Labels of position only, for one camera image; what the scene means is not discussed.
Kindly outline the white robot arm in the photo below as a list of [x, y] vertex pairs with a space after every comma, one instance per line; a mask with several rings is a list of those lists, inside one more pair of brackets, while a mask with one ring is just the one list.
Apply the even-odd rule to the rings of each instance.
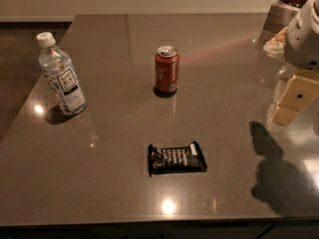
[[286, 126], [319, 96], [319, 0], [308, 0], [263, 51], [285, 62], [267, 116]]

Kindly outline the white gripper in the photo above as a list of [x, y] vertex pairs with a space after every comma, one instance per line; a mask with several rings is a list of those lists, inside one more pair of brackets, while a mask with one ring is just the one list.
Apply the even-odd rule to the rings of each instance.
[[[319, 0], [308, 0], [288, 25], [285, 59], [297, 68], [319, 69]], [[277, 82], [268, 119], [275, 124], [291, 124], [319, 97], [319, 74], [300, 71]]]

